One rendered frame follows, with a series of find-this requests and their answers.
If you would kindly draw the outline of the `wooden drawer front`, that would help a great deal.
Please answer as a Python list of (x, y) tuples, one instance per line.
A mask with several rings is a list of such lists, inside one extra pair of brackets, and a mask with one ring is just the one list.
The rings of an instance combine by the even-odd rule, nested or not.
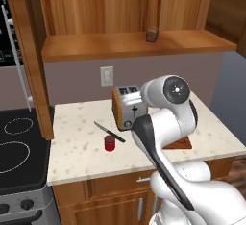
[(138, 183), (139, 177), (148, 178), (154, 170), (140, 171), (117, 176), (80, 181), (53, 186), (53, 191), (60, 206), (85, 202), (93, 197), (118, 193), (133, 192), (139, 188), (149, 188), (149, 182)]

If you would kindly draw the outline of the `silver and orange toaster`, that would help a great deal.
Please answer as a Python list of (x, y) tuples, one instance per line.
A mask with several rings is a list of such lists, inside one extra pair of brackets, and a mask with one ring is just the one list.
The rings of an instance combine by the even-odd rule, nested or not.
[(111, 100), (113, 116), (119, 131), (131, 130), (135, 120), (148, 113), (138, 85), (114, 87)]

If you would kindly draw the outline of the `black microwave oven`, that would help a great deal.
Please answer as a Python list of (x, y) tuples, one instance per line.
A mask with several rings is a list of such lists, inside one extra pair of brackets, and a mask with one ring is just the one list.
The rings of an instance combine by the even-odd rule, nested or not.
[(4, 6), (7, 18), (12, 17), (8, 0), (0, 0), (0, 66), (15, 66), (12, 47), (1, 6)]

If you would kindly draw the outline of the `wooden base cupboard door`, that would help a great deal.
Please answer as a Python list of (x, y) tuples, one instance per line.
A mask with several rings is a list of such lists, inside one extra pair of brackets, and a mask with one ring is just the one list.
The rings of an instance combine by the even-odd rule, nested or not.
[[(148, 191), (92, 199), (59, 207), (61, 225), (144, 225)], [(141, 220), (137, 220), (138, 199), (143, 198)]]

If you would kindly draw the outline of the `wooden cutting board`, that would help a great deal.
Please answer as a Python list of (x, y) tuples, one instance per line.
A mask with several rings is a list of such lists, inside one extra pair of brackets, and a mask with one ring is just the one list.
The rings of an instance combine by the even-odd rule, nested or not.
[(166, 146), (164, 146), (165, 150), (168, 149), (191, 149), (192, 145), (189, 140), (189, 137), (184, 137), (179, 140), (176, 140), (175, 142), (172, 142)]

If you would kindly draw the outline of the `open wooden wall cabinet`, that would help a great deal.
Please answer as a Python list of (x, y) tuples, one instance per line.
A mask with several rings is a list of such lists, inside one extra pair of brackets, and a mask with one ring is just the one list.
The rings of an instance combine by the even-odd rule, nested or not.
[[(210, 0), (40, 0), (45, 62), (236, 50), (205, 29)], [(156, 42), (146, 32), (159, 28)]]

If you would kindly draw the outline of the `black and silver stove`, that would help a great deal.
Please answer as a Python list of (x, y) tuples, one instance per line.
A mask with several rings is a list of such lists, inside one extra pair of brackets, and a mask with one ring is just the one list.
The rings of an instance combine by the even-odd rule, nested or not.
[[(41, 135), (34, 109), (0, 111), (0, 204), (10, 206), (0, 214), (0, 222), (42, 210), (42, 217), (30, 225), (62, 225), (47, 185), (50, 144)], [(25, 199), (34, 201), (28, 211), (20, 207)]]

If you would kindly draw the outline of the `black-handled kitchen knife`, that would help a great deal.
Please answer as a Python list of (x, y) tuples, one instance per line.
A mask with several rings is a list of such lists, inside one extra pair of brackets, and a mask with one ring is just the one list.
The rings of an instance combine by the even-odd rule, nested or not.
[(99, 124), (98, 122), (94, 121), (94, 124), (100, 128), (101, 130), (103, 130), (104, 132), (108, 133), (109, 135), (115, 137), (117, 140), (119, 140), (120, 142), (124, 143), (126, 142), (126, 140), (120, 136), (118, 136), (117, 134), (115, 134), (114, 132), (108, 130), (107, 128), (105, 128), (104, 126), (102, 126), (101, 124)]

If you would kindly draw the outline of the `white wall switch plate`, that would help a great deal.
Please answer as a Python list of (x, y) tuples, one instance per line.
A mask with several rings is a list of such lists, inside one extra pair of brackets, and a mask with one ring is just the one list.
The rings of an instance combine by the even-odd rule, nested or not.
[(113, 85), (113, 67), (104, 66), (100, 68), (101, 86), (108, 87)]

